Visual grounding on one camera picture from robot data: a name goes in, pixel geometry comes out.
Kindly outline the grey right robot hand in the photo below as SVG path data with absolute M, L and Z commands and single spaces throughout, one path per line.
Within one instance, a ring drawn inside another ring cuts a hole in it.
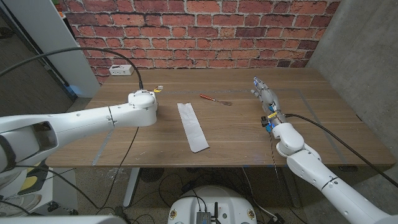
M 262 103 L 262 109 L 266 114 L 265 118 L 262 118 L 262 122 L 268 122 L 268 125 L 272 128 L 286 123 L 286 117 L 281 112 L 279 99 L 275 92 L 258 77 L 254 77 L 253 83 L 255 89 L 251 90 L 251 93 Z

